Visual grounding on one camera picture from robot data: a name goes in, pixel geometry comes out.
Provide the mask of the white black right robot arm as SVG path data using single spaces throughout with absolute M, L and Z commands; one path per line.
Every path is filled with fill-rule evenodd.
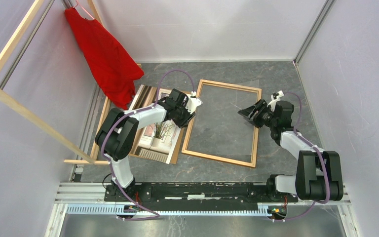
M 292 126 L 294 109 L 294 105 L 287 101 L 268 105 L 261 99 L 238 111 L 254 127 L 268 127 L 272 140 L 297 160 L 295 175 L 270 175 L 266 182 L 266 197 L 279 201 L 285 194 L 291 194 L 301 200 L 320 203 L 341 200 L 344 191 L 340 155 L 309 144 Z

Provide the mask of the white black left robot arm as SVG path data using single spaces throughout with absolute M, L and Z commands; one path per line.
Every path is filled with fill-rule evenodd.
M 108 161 L 112 170 L 112 184 L 117 188 L 116 194 L 123 201 L 130 201 L 135 196 L 135 178 L 129 165 L 138 132 L 151 127 L 151 137 L 174 134 L 188 126 L 195 116 L 195 110 L 202 104 L 195 92 L 183 93 L 172 89 L 164 97 L 145 107 L 123 111 L 114 108 L 109 111 L 95 137 L 101 155 Z

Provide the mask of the red cloth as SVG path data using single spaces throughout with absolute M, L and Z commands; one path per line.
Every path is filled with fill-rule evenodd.
M 66 9 L 65 17 L 98 86 L 117 107 L 127 110 L 136 95 L 134 81 L 143 77 L 143 70 L 97 20 L 82 18 L 74 8 Z

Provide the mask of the wooden rack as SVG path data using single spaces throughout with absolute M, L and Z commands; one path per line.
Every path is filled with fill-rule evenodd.
M 32 5 L 0 0 L 0 52 Z M 75 146 L 97 87 L 56 1 L 3 91 Z M 74 152 L 0 101 L 0 164 L 72 159 Z

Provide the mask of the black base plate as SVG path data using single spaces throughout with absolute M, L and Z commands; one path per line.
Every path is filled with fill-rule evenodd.
M 296 203 L 297 197 L 273 191 L 265 183 L 150 183 L 132 184 L 120 189 L 106 186 L 104 200 L 123 202 L 132 198 L 153 211 L 244 211 L 257 209 L 258 203 L 280 205 Z

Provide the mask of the aluminium rail frame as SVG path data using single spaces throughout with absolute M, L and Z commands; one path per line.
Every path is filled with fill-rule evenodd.
M 313 205 L 260 183 L 61 183 L 47 237 L 359 237 L 348 195 Z

